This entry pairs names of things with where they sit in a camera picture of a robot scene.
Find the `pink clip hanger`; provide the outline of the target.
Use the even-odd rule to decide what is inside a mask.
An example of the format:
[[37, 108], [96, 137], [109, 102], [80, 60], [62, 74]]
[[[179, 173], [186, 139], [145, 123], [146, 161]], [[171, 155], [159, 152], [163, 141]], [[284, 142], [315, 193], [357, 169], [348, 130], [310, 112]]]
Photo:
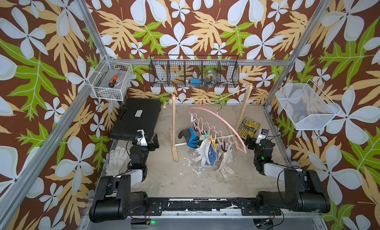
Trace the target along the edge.
[[[204, 121], [203, 118], [196, 113], [196, 110], [205, 111], [206, 113], [216, 117], [224, 125], [228, 127], [229, 131], [232, 132], [232, 134], [224, 135], [221, 130], [216, 128], [216, 126], [210, 125], [209, 122]], [[188, 113], [191, 116], [191, 122], [196, 123], [196, 128], [198, 132], [205, 132], [206, 135], [214, 134], [214, 140], [217, 138], [221, 138], [223, 140], [227, 139], [230, 144], [233, 144], [236, 147], [237, 150], [247, 154], [247, 148], [244, 144], [244, 141], [242, 140], [236, 129], [234, 129], [232, 125], [229, 122], [227, 122], [224, 118], [222, 118], [219, 114], [202, 107], [189, 108]]]

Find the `blue rubber glove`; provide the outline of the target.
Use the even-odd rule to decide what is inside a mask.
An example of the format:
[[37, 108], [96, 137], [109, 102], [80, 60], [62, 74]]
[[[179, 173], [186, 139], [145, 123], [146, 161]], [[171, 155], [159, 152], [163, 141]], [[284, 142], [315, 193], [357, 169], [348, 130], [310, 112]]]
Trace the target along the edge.
[[182, 130], [179, 133], [178, 138], [179, 139], [185, 138], [187, 146], [190, 148], [196, 149], [196, 148], [200, 147], [199, 137], [196, 135], [193, 128], [188, 128], [188, 129]]

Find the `white cotton glove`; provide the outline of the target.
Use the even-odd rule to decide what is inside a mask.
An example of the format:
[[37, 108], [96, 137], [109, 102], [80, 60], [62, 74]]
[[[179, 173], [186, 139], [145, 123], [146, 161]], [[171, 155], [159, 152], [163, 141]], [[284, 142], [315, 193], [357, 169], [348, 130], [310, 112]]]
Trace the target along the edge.
[[202, 167], [204, 167], [206, 165], [206, 154], [207, 154], [207, 151], [208, 151], [210, 144], [212, 144], [212, 142], [209, 141], [208, 139], [206, 139], [206, 140], [202, 141], [199, 148], [196, 148], [196, 153], [198, 154], [198, 157], [196, 157], [194, 159], [194, 161], [195, 162], [200, 161], [200, 164]]

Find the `green rubber glove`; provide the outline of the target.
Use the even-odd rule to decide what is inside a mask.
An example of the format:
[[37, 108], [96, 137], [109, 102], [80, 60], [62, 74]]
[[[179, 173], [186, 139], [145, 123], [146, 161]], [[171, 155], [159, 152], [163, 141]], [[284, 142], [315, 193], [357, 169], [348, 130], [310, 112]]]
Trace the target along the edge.
[[200, 141], [204, 141], [207, 139], [207, 133], [206, 132], [201, 132], [200, 133], [200, 137], [199, 137], [199, 140]]

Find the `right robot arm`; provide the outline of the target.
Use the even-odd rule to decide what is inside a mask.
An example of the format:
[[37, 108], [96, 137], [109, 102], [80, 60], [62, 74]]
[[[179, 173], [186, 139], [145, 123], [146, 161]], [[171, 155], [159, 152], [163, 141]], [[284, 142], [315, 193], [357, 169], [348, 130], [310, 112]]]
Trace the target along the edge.
[[248, 136], [244, 144], [254, 151], [256, 171], [276, 179], [275, 191], [260, 191], [257, 194], [255, 211], [259, 214], [268, 214], [275, 209], [308, 213], [330, 211], [331, 204], [316, 171], [275, 163], [272, 160], [275, 144], [271, 140]]

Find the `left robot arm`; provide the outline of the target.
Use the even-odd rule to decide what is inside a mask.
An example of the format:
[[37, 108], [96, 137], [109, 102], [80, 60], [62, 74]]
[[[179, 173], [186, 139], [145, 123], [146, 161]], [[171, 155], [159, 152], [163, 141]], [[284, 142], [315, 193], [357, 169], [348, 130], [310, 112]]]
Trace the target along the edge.
[[125, 220], [128, 216], [149, 220], [154, 213], [146, 192], [131, 192], [131, 187], [145, 180], [146, 161], [149, 153], [159, 148], [158, 136], [155, 134], [150, 143], [144, 143], [144, 137], [135, 139], [129, 150], [116, 147], [109, 153], [105, 176], [99, 180], [90, 207], [91, 222]]

